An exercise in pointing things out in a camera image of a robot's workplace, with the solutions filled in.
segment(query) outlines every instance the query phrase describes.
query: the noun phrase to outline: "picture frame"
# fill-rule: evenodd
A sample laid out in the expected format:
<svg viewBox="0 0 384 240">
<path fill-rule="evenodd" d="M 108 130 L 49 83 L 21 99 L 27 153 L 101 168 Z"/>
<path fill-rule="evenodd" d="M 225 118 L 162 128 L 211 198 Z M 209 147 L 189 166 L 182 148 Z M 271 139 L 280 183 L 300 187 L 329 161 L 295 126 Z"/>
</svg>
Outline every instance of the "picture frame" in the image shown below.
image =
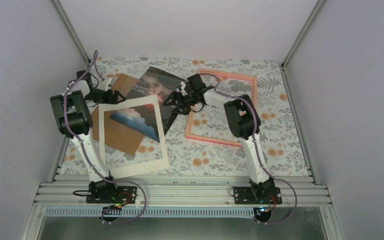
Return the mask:
<svg viewBox="0 0 384 240">
<path fill-rule="evenodd" d="M 115 179 L 125 178 L 135 175 L 140 175 L 144 173 L 149 173 L 153 171 L 159 171 L 170 168 L 169 155 L 167 152 L 166 138 L 164 136 L 163 122 L 160 114 L 160 105 L 156 95 L 144 96 L 135 99 L 130 99 L 123 101 L 118 104 L 100 104 L 99 105 L 99 155 L 104 162 L 106 163 L 106 153 L 105 153 L 105 131 L 104 131 L 104 112 L 127 109 L 142 105 L 152 104 L 155 112 L 156 124 L 158 129 L 159 144 L 161 147 L 162 158 L 157 160 L 151 160 L 146 162 L 140 162 L 136 164 L 130 164 L 125 166 L 120 166 L 117 168 L 112 168 L 109 171 Z"/>
<path fill-rule="evenodd" d="M 257 77 L 256 76 L 250 76 L 250 75 L 243 75 L 243 74 L 237 74 L 237 73 L 231 73 L 231 72 L 225 72 L 225 71 L 218 71 L 218 70 L 210 70 L 205 68 L 199 69 L 199 74 L 212 74 L 220 78 L 220 80 L 223 79 L 235 79 L 239 81 L 246 81 L 248 84 L 251 84 L 251 101 L 254 104 L 255 108 L 257 108 Z M 216 143 L 216 144 L 224 144 L 229 146 L 235 146 L 235 147 L 242 147 L 241 143 L 234 140 L 226 140 L 226 139 L 219 139 L 216 137 L 209 137 L 204 135 L 198 135 L 193 133 L 194 128 L 194 120 L 196 120 L 196 116 L 200 113 L 195 113 L 191 111 L 189 113 L 189 118 L 186 125 L 186 131 L 185 131 L 185 138 L 192 139 L 192 140 L 199 140 L 209 143 Z"/>
</svg>

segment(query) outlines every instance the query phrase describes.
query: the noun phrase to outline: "floral tablecloth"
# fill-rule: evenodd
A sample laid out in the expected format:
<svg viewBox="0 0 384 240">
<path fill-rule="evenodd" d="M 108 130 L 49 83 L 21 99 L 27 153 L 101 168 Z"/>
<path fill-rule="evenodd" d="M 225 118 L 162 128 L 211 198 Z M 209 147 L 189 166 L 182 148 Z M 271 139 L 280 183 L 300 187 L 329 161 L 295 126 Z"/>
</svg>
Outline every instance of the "floral tablecloth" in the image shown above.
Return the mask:
<svg viewBox="0 0 384 240">
<path fill-rule="evenodd" d="M 276 176 L 304 176 L 307 168 L 282 80 L 279 63 L 266 60 L 187 59 L 148 57 L 99 57 L 98 70 L 104 77 L 127 74 L 140 78 L 150 66 L 181 78 L 198 73 L 199 68 L 256 76 L 257 112 L 261 118 L 261 147 L 266 167 Z M 166 134 L 170 169 L 149 172 L 165 176 L 247 176 L 248 164 L 241 147 L 185 138 L 187 116 L 179 115 Z M 217 131 L 208 128 L 209 132 Z M 159 143 L 145 137 L 131 156 L 106 146 L 110 169 L 161 158 Z M 69 143 L 61 174 L 87 174 L 77 149 Z"/>
</svg>

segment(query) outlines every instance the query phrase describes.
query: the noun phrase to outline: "brown cardboard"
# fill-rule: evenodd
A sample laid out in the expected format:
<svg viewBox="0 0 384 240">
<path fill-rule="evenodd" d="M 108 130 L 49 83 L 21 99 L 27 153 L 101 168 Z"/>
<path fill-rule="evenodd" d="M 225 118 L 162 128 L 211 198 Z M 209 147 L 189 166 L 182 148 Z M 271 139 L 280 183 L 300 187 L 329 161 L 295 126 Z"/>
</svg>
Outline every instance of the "brown cardboard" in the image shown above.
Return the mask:
<svg viewBox="0 0 384 240">
<path fill-rule="evenodd" d="M 130 90 L 136 85 L 137 78 L 121 74 L 114 85 L 111 87 L 112 90 L 119 91 L 123 96 L 126 96 Z M 99 106 L 92 112 L 92 135 L 95 141 L 99 142 Z M 144 135 L 137 132 L 123 124 L 120 124 L 112 119 L 110 115 L 114 111 L 104 112 L 104 131 L 105 131 L 105 145 L 120 150 L 124 153 L 134 155 L 136 150 L 144 138 Z"/>
</svg>

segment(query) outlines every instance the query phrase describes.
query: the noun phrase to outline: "orange picture frame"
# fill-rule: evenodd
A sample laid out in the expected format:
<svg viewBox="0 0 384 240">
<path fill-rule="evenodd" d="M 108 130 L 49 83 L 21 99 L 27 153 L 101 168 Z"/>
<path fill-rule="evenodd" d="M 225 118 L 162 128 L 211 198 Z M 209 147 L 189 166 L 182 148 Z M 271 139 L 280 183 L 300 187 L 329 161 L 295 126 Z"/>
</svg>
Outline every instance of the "orange picture frame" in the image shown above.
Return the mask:
<svg viewBox="0 0 384 240">
<path fill-rule="evenodd" d="M 250 97 L 251 97 L 252 103 L 254 104 L 254 107 L 257 109 L 257 77 L 256 76 L 249 76 L 249 75 L 236 74 L 236 73 L 225 72 L 225 71 L 210 70 L 210 69 L 204 69 L 204 68 L 200 68 L 199 73 L 200 74 L 213 74 L 213 75 L 215 75 L 221 79 L 228 78 L 228 79 L 236 79 L 236 80 L 251 82 L 252 96 L 250 96 Z M 218 139 L 218 138 L 214 138 L 214 137 L 207 137 L 207 136 L 200 136 L 200 135 L 192 134 L 191 129 L 192 129 L 192 125 L 193 125 L 192 122 L 194 120 L 194 116 L 195 116 L 195 113 L 193 111 L 191 111 L 189 113 L 189 118 L 188 118 L 187 125 L 186 125 L 185 138 L 204 141 L 204 142 L 210 142 L 210 143 L 215 143 L 215 144 L 224 144 L 224 145 L 229 145 L 229 146 L 234 146 L 234 147 L 242 147 L 241 143 L 238 141 L 230 141 L 230 140 Z"/>
</svg>

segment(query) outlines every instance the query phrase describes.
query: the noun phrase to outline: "black mounting plate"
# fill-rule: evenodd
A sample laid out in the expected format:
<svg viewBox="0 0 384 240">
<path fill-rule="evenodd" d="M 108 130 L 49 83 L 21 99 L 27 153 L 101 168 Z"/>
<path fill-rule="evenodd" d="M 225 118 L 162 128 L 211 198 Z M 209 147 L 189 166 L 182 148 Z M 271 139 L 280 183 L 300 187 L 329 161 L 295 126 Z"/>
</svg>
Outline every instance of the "black mounting plate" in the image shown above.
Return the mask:
<svg viewBox="0 0 384 240">
<path fill-rule="evenodd" d="M 88 204 L 118 204 L 126 201 L 126 195 L 121 194 L 127 192 L 130 194 L 131 198 L 128 204 L 134 204 L 136 200 L 136 195 L 138 194 L 138 188 L 135 186 L 117 186 L 117 194 L 112 196 L 112 200 L 108 199 L 95 199 L 92 195 L 87 195 L 86 203 Z"/>
<path fill-rule="evenodd" d="M 270 196 L 273 196 L 276 200 L 276 204 L 282 204 L 282 195 L 278 197 L 278 194 L 281 193 L 280 188 L 275 187 L 269 194 L 267 194 L 267 199 L 258 201 L 255 199 L 251 193 L 250 186 L 235 186 L 233 188 L 234 204 L 237 205 L 273 205 L 273 200 Z"/>
</svg>

